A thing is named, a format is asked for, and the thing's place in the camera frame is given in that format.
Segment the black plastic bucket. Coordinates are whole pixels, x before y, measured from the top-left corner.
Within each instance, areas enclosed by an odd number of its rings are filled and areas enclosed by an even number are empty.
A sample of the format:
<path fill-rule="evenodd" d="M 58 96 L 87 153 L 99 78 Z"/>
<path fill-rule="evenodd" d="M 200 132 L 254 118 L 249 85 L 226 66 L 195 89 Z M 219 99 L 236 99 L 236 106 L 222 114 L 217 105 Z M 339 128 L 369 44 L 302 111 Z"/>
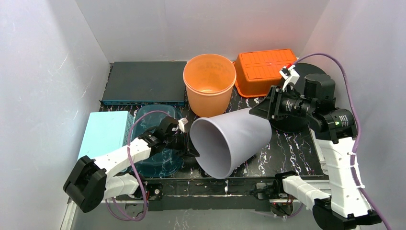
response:
<path fill-rule="evenodd" d="M 298 63 L 295 68 L 296 72 L 299 74 L 299 80 L 296 82 L 294 88 L 301 95 L 304 94 L 305 87 L 305 76 L 309 74 L 325 74 L 321 68 L 308 64 L 308 63 Z M 299 117 L 285 117 L 282 120 L 271 120 L 271 126 L 278 131 L 285 133 L 297 133 L 301 132 L 303 129 L 308 127 L 305 118 Z"/>

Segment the dark teal transparent container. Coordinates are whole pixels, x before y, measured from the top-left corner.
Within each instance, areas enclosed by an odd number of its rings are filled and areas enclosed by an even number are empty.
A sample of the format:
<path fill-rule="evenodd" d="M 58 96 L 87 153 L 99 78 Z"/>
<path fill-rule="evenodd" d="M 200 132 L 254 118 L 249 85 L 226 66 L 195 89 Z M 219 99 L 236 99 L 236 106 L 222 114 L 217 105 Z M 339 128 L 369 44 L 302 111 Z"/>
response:
<path fill-rule="evenodd" d="M 171 105 L 152 104 L 140 107 L 135 114 L 137 124 L 133 128 L 132 140 L 147 129 L 158 126 L 166 116 L 178 120 L 182 118 L 180 110 Z M 146 160 L 135 163 L 135 167 L 138 173 L 144 177 L 170 177 L 183 165 L 183 159 L 177 156 L 177 153 L 176 150 L 164 149 Z"/>

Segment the grey lavender plastic bucket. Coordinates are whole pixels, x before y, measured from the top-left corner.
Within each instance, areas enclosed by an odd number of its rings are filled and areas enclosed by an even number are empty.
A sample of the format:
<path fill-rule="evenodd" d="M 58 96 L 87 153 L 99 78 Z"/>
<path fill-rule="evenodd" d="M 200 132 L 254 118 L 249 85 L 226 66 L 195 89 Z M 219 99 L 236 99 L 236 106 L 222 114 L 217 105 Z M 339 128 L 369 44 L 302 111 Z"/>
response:
<path fill-rule="evenodd" d="M 269 120 L 250 114 L 250 109 L 213 117 L 200 117 L 190 129 L 199 153 L 199 166 L 215 179 L 229 177 L 234 169 L 254 156 L 271 140 Z"/>

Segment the orange plastic tray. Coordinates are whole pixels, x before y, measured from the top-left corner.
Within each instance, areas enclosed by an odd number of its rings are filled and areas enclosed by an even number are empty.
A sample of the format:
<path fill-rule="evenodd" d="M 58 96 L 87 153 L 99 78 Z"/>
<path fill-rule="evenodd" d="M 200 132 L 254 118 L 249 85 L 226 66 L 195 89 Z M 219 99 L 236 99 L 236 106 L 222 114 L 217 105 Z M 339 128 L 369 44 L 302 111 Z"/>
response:
<path fill-rule="evenodd" d="M 266 96 L 272 85 L 279 84 L 280 69 L 296 60 L 291 49 L 240 53 L 234 62 L 239 95 L 245 98 Z"/>

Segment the tan bucket with black liner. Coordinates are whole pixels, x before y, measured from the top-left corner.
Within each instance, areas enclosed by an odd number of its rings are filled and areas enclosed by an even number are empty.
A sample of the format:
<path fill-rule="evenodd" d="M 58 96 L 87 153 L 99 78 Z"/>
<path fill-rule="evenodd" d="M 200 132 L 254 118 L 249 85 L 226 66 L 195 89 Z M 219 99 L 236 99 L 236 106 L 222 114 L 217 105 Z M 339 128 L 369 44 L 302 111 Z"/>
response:
<path fill-rule="evenodd" d="M 223 114 L 236 79 L 233 63 L 224 56 L 202 54 L 190 59 L 183 71 L 183 81 L 191 110 L 199 117 Z"/>

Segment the light blue perforated basket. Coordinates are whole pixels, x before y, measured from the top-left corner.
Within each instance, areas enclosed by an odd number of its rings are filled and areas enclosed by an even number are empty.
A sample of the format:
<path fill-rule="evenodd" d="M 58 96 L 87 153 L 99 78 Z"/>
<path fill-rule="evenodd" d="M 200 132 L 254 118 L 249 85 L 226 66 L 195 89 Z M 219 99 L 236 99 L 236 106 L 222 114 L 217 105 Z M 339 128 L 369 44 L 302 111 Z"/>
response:
<path fill-rule="evenodd" d="M 94 159 L 126 145 L 134 121 L 128 111 L 90 113 L 78 158 Z"/>

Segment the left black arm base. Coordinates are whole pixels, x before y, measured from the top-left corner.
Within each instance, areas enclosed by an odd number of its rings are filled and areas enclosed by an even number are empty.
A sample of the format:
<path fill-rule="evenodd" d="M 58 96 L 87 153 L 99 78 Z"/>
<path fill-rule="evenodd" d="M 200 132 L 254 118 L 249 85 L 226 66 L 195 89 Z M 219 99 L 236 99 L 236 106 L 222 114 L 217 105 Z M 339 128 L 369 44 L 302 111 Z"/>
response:
<path fill-rule="evenodd" d="M 160 191 L 158 189 L 152 190 L 151 188 L 148 187 L 147 182 L 144 182 L 143 180 L 138 180 L 134 175 L 131 174 L 114 177 L 114 179 L 119 179 L 120 180 L 119 184 L 122 186 L 120 187 L 121 193 L 119 195 L 113 195 L 111 201 L 113 202 L 116 209 L 122 214 L 122 217 L 114 214 L 110 206 L 106 204 L 110 214 L 114 216 L 116 219 L 122 221 L 141 221 L 147 213 L 150 197 L 155 195 L 159 196 Z M 131 198 L 143 201 L 142 209 L 139 213 L 137 213 L 136 216 L 130 216 L 124 209 L 121 209 L 118 206 L 118 203 L 115 198 L 121 195 L 128 195 Z"/>

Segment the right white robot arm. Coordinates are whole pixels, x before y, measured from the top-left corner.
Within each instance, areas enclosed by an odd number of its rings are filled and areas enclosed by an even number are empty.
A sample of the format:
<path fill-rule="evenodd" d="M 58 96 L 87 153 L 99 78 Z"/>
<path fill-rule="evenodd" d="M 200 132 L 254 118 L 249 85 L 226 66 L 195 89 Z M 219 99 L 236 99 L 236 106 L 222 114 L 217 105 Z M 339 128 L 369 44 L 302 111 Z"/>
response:
<path fill-rule="evenodd" d="M 269 121 L 304 119 L 322 150 L 330 193 L 315 188 L 292 171 L 275 175 L 273 192 L 297 198 L 311 209 L 316 223 L 324 230 L 351 230 L 381 223 L 378 212 L 361 192 L 360 180 L 354 178 L 358 166 L 354 152 L 346 146 L 358 135 L 352 112 L 335 106 L 335 81 L 329 75 L 309 74 L 304 80 L 303 94 L 293 86 L 272 86 L 265 99 L 250 109 L 250 114 Z"/>

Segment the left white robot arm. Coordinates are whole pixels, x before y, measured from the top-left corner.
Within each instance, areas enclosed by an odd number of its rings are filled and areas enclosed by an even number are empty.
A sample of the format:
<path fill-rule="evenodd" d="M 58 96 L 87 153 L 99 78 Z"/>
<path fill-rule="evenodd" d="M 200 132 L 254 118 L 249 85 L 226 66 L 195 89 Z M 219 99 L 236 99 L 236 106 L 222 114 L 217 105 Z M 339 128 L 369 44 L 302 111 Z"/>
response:
<path fill-rule="evenodd" d="M 79 158 L 63 186 L 64 192 L 87 213 L 105 199 L 133 195 L 139 189 L 146 210 L 146 189 L 135 163 L 164 149 L 178 150 L 180 157 L 199 157 L 185 129 L 187 122 L 186 118 L 177 120 L 167 116 L 156 128 L 145 131 L 119 149 L 94 159 L 87 155 Z"/>

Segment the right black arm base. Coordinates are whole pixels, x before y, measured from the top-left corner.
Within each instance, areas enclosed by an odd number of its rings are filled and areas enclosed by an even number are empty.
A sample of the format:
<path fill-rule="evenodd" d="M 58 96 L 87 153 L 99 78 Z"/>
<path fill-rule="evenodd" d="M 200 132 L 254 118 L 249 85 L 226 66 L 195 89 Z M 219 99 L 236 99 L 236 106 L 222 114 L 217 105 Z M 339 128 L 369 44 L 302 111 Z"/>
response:
<path fill-rule="evenodd" d="M 271 213 L 276 218 L 292 218 L 299 214 L 304 207 L 303 204 L 300 204 L 298 208 L 294 207 L 295 197 L 285 193 L 280 178 L 273 180 L 271 183 L 257 183 L 249 191 L 249 194 L 257 200 L 268 200 L 271 205 Z"/>

